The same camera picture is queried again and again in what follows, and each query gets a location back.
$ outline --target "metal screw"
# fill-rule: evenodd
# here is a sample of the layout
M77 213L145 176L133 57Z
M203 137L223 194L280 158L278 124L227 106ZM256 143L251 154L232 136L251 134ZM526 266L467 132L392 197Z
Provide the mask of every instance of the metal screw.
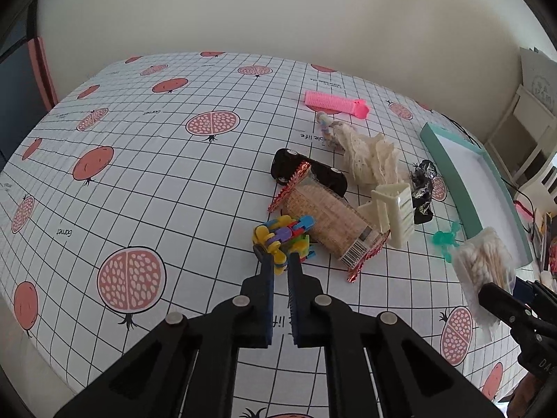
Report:
M332 298L328 295L321 294L315 298L315 302L322 307L327 307L332 303Z
M184 315L181 312L172 311L169 312L164 320L168 325L178 325L184 319Z
M250 304L250 298L247 295L237 295L232 299L232 303L237 307L246 307Z
M396 314L390 311L382 312L381 313L381 322L387 325L396 324L398 321L398 317Z

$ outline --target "snack package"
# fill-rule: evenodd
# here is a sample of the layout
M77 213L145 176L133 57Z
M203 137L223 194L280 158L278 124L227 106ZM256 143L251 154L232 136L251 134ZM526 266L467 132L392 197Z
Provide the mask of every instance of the snack package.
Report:
M491 227L484 228L451 251L452 265L472 317L484 331L488 342L499 325L499 319L480 306L478 293L484 284L493 282L512 294L515 287L516 263L503 241Z
M389 235L373 229L348 202L319 183L307 162L300 164L269 212L279 207L292 218L309 215L315 220L310 237L346 264L349 282L355 281L364 261L381 250Z

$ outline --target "white wall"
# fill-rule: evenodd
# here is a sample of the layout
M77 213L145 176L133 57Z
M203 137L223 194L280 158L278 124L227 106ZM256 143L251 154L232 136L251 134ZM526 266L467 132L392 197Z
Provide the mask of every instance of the white wall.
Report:
M522 0L39 0L60 97L136 54L229 51L340 69L484 138L521 80L519 46L557 53Z

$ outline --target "barcode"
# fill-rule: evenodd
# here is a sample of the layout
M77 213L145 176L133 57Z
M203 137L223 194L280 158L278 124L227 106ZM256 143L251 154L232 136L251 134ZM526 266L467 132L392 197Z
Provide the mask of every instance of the barcode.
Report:
M368 251L369 247L356 239L353 245L348 248L348 251L344 253L344 256L340 260L349 268L354 268Z

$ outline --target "pink hair roller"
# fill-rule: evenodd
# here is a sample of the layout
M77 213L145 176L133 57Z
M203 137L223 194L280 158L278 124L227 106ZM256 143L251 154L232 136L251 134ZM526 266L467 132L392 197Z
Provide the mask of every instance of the pink hair roller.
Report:
M306 91L304 103L308 106L342 111L359 119L366 119L369 113L369 107L363 99L353 100L319 91Z

